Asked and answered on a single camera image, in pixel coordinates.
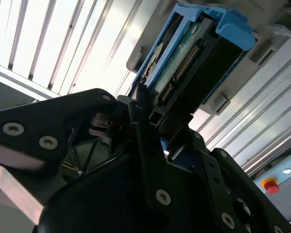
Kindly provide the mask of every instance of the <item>bolt head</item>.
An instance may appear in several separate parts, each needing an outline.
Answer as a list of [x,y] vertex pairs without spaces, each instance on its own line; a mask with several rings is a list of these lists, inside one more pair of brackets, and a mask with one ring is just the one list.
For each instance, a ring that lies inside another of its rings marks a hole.
[[136,104],[136,108],[138,108],[139,110],[142,110],[142,107],[138,104]]
[[52,136],[43,136],[39,140],[40,147],[47,150],[54,150],[58,147],[58,141]]
[[108,101],[110,101],[110,100],[111,100],[111,97],[110,97],[110,96],[103,95],[102,97],[103,97],[105,100],[108,100]]
[[197,30],[197,26],[193,27],[191,34],[194,34]]
[[274,226],[274,231],[276,233],[283,233],[283,231],[278,226]]
[[225,153],[225,151],[221,151],[221,155],[223,156],[223,157],[225,157],[225,158],[227,158],[227,154]]
[[156,199],[163,205],[170,205],[171,203],[170,195],[163,189],[156,191]]
[[6,123],[2,127],[2,130],[5,134],[10,135],[10,136],[19,136],[25,132],[24,126],[15,122]]
[[230,228],[234,229],[235,228],[235,222],[234,219],[228,214],[223,212],[221,214],[222,221]]

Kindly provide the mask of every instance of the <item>cable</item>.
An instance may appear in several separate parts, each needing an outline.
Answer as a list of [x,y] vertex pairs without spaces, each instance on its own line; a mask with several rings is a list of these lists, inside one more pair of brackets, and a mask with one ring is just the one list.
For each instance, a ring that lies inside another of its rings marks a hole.
[[65,165],[65,164],[62,164],[64,167],[66,167],[66,168],[68,168],[68,169],[71,169],[71,170],[74,170],[74,171],[79,171],[78,169],[75,169],[75,168],[73,168],[73,167],[70,167],[70,166],[67,166],[67,165]]
[[90,151],[88,153],[88,156],[86,158],[85,164],[84,164],[83,168],[81,169],[81,172],[83,172],[83,173],[86,173],[87,172],[86,171],[87,170],[87,167],[88,167],[89,163],[91,162],[91,159],[93,157],[94,150],[95,150],[98,142],[99,142],[99,137],[97,137],[95,139],[95,141],[93,142],[92,147],[91,147],[91,149],[90,149]]
[[73,154],[74,154],[74,157],[76,158],[76,165],[77,165],[76,167],[81,169],[81,163],[80,163],[79,155],[76,148],[73,148]]

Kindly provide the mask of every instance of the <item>black wire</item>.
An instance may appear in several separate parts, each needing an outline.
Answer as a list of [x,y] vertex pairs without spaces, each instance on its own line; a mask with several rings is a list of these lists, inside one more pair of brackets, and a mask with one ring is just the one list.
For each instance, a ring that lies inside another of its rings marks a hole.
[[72,158],[71,158],[71,154],[70,154],[70,153],[73,154],[73,152],[72,152],[72,151],[68,151],[68,156],[69,156],[70,164],[71,164],[72,166],[75,166],[75,164],[74,164],[74,160],[72,160]]
[[88,167],[89,163],[91,162],[91,159],[93,157],[94,150],[95,150],[98,142],[99,142],[99,137],[92,144],[92,147],[91,147],[91,149],[90,149],[90,151],[88,153],[88,156],[86,158],[85,164],[84,164],[84,166],[83,166],[83,168],[81,170],[83,173],[86,173],[87,172],[87,167]]
[[76,158],[77,168],[81,169],[81,163],[80,163],[79,155],[76,148],[73,149],[73,154],[74,154],[74,157]]

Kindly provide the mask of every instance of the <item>white panel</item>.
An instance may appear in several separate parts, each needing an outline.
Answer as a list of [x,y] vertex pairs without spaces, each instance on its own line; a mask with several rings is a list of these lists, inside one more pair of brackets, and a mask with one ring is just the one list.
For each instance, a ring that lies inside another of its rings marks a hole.
[[0,61],[11,5],[12,0],[2,0],[0,2]]
[[199,129],[199,127],[201,127],[205,122],[206,120],[208,120],[208,118],[210,117],[211,115],[204,112],[203,110],[201,109],[198,109],[195,113],[194,113],[194,117],[193,119],[191,120],[191,122],[189,123],[189,127],[194,130],[194,131],[197,131]]
[[102,81],[100,82],[99,87],[110,92],[112,95],[116,95],[119,85],[123,83],[122,77],[125,78],[124,83],[131,83],[133,81],[133,75],[125,75],[127,72],[126,62],[157,4],[158,0],[143,1],[114,57],[106,70],[102,73],[101,77],[98,77],[99,80]]
[[[252,102],[259,90],[291,59],[291,39],[261,68],[248,83],[231,100],[231,104],[219,115],[215,116],[200,132],[207,143],[216,137],[220,129],[224,129],[231,119],[236,117],[238,112],[246,103]],[[281,80],[274,81],[277,86]]]
[[56,93],[59,93],[60,88],[62,87],[63,81],[65,79],[65,76],[68,72],[71,61],[73,59],[73,55],[75,54],[78,43],[82,36],[83,30],[85,28],[86,21],[89,17],[89,14],[91,13],[93,4],[94,4],[94,0],[84,1],[78,21],[76,23],[76,26],[69,40],[69,44],[65,50],[65,55],[60,63],[60,66],[59,66],[59,69],[58,69],[58,72],[57,72],[57,75],[52,87],[52,91]]
[[135,79],[136,74],[127,70],[127,75],[123,77],[121,84],[119,85],[118,89],[116,90],[114,96],[117,97],[119,95],[126,96],[130,90],[131,83]]
[[248,147],[246,147],[234,159],[243,166],[246,162],[250,161],[264,146],[265,141],[269,142],[281,135],[288,127],[291,126],[291,110],[282,118],[279,119],[272,127],[268,128],[256,140],[254,140]]
[[56,0],[32,79],[43,87],[49,85],[77,2]]
[[73,88],[73,92],[88,90],[95,87],[103,88],[107,91],[117,88],[119,82],[117,82],[117,84],[114,82],[120,79],[119,77],[123,77],[125,73],[121,76],[118,75],[119,71],[114,70],[117,75],[113,75],[108,80],[103,80],[101,78],[101,73],[103,65],[134,3],[135,0],[115,0],[113,2],[96,42],[93,45],[92,51]]
[[6,33],[5,33],[3,48],[1,51],[1,59],[0,59],[0,64],[6,68],[9,66],[9,61],[10,61],[11,52],[12,52],[12,48],[13,48],[13,43],[14,43],[14,38],[15,38],[15,33],[16,33],[16,28],[17,28],[17,23],[18,23],[21,2],[22,2],[22,0],[13,0],[12,1],[11,11],[10,11],[10,15],[9,15],[9,21],[7,24],[7,29],[6,29]]
[[276,80],[269,84],[235,119],[208,144],[208,149],[224,147],[241,129],[257,117],[271,102],[291,84],[291,65],[278,73]]
[[265,111],[257,120],[255,120],[250,127],[244,130],[235,140],[233,140],[228,146],[226,146],[227,152],[234,155],[239,153],[242,147],[250,143],[251,140],[263,132],[263,130],[279,117],[285,110],[291,106],[291,90],[283,95],[275,104],[273,104],[267,111]]
[[49,0],[29,0],[15,55],[13,71],[28,77],[39,42]]
[[107,2],[107,0],[97,0],[95,3],[94,10],[91,13],[89,21],[88,21],[86,28],[84,30],[84,33],[82,35],[81,41],[78,45],[76,53],[74,54],[73,60],[70,64],[69,70],[68,70],[67,75],[65,77],[65,81],[60,89],[60,93],[59,93],[60,95],[66,95],[70,89],[70,86],[71,86],[73,79],[78,71],[80,62],[81,62],[81,60],[86,52],[86,49],[87,49],[89,42],[92,38],[93,32],[96,28],[96,25],[99,21],[99,18],[102,14],[102,11],[104,9],[106,2]]

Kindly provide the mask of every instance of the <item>blue plastic latch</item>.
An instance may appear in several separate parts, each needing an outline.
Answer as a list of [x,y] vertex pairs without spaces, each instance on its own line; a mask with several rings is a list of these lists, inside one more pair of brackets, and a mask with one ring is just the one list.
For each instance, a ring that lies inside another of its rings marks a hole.
[[217,34],[245,51],[254,47],[253,28],[247,24],[246,16],[235,9],[219,7],[206,8],[205,13],[219,22],[215,30]]
[[163,150],[166,150],[168,147],[168,141],[164,138],[161,138],[161,144],[162,144]]

